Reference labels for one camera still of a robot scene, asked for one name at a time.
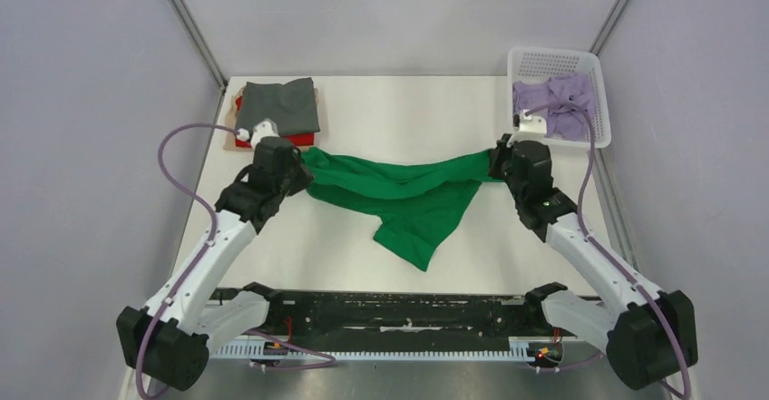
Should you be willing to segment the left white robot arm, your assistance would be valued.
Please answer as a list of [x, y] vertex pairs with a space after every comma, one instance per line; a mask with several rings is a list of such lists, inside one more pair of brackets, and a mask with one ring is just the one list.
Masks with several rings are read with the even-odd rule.
[[258, 292], [240, 291], [217, 309], [207, 307], [234, 260], [274, 217], [282, 201], [309, 187], [312, 176], [289, 140], [268, 136], [254, 147], [252, 162], [215, 202], [210, 227], [182, 268], [142, 308], [125, 307], [116, 326], [126, 364], [185, 391], [209, 357], [252, 327], [274, 334], [285, 310]]

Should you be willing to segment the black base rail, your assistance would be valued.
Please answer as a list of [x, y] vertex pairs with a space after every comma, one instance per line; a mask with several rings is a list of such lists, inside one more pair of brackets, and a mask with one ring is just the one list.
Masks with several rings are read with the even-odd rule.
[[277, 290], [258, 330], [322, 352], [491, 352], [512, 337], [572, 339], [522, 295]]

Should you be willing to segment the right aluminium frame post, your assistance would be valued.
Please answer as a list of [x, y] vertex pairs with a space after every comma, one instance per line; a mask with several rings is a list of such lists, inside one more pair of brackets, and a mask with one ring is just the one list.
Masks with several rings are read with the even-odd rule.
[[609, 9], [607, 17], [605, 18], [602, 25], [600, 26], [599, 31], [597, 32], [593, 40], [593, 43], [589, 48], [589, 52], [591, 54], [599, 56], [602, 53], [610, 36], [612, 36], [615, 28], [621, 21], [623, 14], [626, 11], [631, 1], [632, 0], [615, 0], [614, 1], [613, 5]]

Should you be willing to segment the folded grey t shirt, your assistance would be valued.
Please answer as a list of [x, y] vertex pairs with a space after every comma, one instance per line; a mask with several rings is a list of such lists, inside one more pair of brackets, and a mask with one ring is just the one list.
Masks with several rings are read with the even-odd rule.
[[237, 113], [237, 130], [251, 131], [270, 119], [282, 136], [320, 132], [316, 88], [312, 78], [288, 83], [247, 83]]

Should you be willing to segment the folded red t shirt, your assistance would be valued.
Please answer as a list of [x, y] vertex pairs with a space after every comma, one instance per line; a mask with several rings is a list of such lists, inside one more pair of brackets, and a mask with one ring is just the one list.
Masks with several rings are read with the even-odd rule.
[[[242, 104], [242, 97], [239, 96], [235, 100], [235, 114], [239, 113], [241, 104]], [[303, 147], [313, 146], [315, 144], [316, 135], [310, 132], [310, 133], [286, 135], [285, 138], [291, 141], [295, 146], [299, 148], [303, 148]], [[239, 139], [234, 140], [234, 146], [238, 149], [250, 149], [250, 146], [246, 141], [242, 141]]]

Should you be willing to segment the aluminium frame post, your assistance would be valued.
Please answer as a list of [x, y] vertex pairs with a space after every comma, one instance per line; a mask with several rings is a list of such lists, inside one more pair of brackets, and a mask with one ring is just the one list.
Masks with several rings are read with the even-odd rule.
[[597, 32], [593, 40], [593, 43], [589, 48], [589, 52], [591, 54], [599, 56], [602, 53], [610, 36], [612, 36], [615, 28], [621, 21], [623, 14], [626, 11], [631, 1], [632, 0], [615, 0], [614, 1], [613, 5], [609, 9], [607, 17], [605, 18], [602, 25], [600, 26], [599, 31]]
[[169, 2], [213, 82], [221, 92], [225, 92], [228, 79], [219, 66], [187, 3], [185, 0], [169, 0]]

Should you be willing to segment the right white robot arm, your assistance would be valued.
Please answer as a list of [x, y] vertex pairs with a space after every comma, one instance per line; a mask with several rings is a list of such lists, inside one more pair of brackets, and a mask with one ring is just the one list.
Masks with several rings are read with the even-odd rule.
[[695, 309], [681, 290], [666, 292], [605, 247], [589, 229], [579, 205], [558, 189], [547, 145], [503, 135], [490, 152], [489, 175], [504, 182], [518, 217], [543, 243], [560, 253], [597, 292], [587, 301], [560, 283], [528, 292], [526, 328], [546, 335], [564, 329], [594, 346], [619, 380], [639, 390], [682, 376], [699, 360]]

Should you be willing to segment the left aluminium frame post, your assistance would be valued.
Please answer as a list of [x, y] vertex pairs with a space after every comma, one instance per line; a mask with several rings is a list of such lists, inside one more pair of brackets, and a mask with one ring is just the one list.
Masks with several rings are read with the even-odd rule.
[[169, 2], [213, 82], [221, 92], [225, 92], [228, 79], [219, 66], [187, 3], [185, 0], [169, 0]]

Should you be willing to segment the white plastic basket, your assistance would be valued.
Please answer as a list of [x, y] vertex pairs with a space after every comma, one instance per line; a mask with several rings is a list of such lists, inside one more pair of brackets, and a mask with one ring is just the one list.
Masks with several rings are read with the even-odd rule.
[[527, 112], [540, 117], [547, 143], [587, 149], [612, 140], [608, 101], [599, 58], [591, 53], [540, 47], [516, 47], [507, 58], [508, 116]]

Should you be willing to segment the green t shirt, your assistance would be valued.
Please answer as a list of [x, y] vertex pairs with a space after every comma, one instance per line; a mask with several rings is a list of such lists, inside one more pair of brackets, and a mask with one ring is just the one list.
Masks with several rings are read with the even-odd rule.
[[427, 164], [399, 165], [303, 153], [316, 200], [380, 219], [373, 240], [425, 272], [438, 247], [458, 228], [488, 176], [487, 151]]

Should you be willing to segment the crumpled purple t shirt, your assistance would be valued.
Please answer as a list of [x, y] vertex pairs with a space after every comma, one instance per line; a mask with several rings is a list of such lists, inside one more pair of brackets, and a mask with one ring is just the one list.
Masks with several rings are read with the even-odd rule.
[[564, 73], [544, 83], [515, 82], [512, 98], [515, 112], [543, 107], [536, 114], [546, 120], [546, 136], [567, 141], [587, 139], [589, 128], [585, 118], [592, 119], [597, 110], [592, 83], [584, 73]]

